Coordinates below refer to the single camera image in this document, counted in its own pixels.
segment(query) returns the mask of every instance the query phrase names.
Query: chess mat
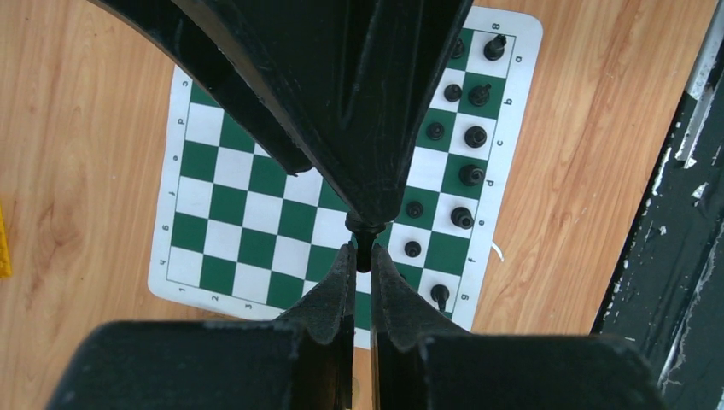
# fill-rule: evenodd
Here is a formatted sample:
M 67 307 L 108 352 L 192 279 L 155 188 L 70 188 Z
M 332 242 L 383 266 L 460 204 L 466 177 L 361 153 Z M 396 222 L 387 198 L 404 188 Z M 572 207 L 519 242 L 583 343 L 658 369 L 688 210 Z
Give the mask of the chess mat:
M 507 38 L 505 53 L 489 61 L 485 44 Z M 490 255 L 495 222 L 523 119 L 542 29 L 527 15 L 474 7 L 460 33 L 465 52 L 451 59 L 420 127 L 402 211 L 377 239 L 407 283 L 433 306 L 430 290 L 445 285 L 443 314 L 472 326 Z M 449 85 L 462 98 L 444 97 Z M 478 107 L 468 93 L 489 85 Z M 429 138 L 430 124 L 444 128 Z M 471 148 L 472 126 L 487 141 Z M 481 184 L 461 182 L 461 167 L 485 172 Z M 423 213 L 411 218 L 407 203 Z M 472 229 L 453 224 L 451 212 L 471 211 Z M 160 297 L 244 319 L 274 319 L 329 271 L 352 235 L 347 205 L 311 170 L 287 175 L 191 78 L 176 68 L 172 80 L 166 154 L 149 270 Z M 410 257 L 405 245 L 420 244 Z M 370 275 L 358 273 L 355 345 L 369 348 Z

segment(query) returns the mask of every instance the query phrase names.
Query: table surface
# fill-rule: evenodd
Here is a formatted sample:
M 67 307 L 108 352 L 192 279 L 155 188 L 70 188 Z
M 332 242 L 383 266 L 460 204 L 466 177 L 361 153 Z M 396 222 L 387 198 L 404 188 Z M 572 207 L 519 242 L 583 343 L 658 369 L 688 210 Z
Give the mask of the table surface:
M 484 0 L 545 29 L 474 330 L 587 333 L 715 0 Z M 83 0 L 0 2 L 0 407 L 47 401 L 114 319 L 201 319 L 146 286 L 172 62 Z M 371 407 L 355 354 L 355 408 Z

